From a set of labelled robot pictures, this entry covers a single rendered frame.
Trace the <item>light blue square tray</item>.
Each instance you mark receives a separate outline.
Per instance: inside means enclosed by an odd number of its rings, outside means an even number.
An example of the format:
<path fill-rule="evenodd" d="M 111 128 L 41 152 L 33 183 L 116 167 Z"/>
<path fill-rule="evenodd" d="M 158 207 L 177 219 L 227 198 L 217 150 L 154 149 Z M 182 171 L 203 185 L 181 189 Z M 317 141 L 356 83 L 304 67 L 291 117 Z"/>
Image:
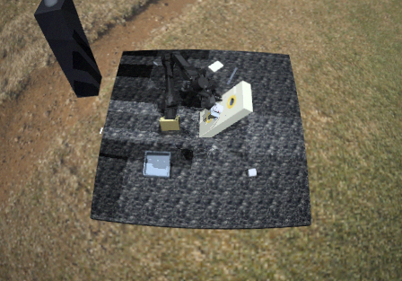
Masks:
<path fill-rule="evenodd" d="M 170 152 L 145 152 L 144 177 L 170 178 Z"/>

